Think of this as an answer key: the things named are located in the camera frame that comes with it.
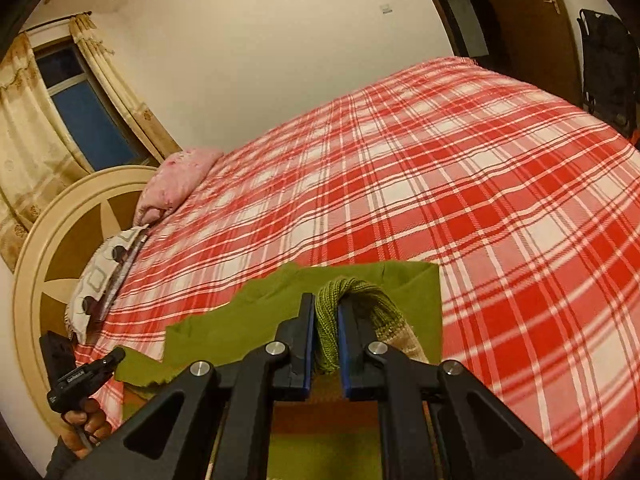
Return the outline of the person's left hand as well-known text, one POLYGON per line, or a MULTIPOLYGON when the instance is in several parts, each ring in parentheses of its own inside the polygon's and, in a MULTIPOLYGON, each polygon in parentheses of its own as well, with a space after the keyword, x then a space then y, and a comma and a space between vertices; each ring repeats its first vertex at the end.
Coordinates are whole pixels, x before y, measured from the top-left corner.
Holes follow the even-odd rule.
POLYGON ((80 460, 111 434, 112 425, 96 399, 82 400, 78 410, 63 415, 62 441, 80 460))

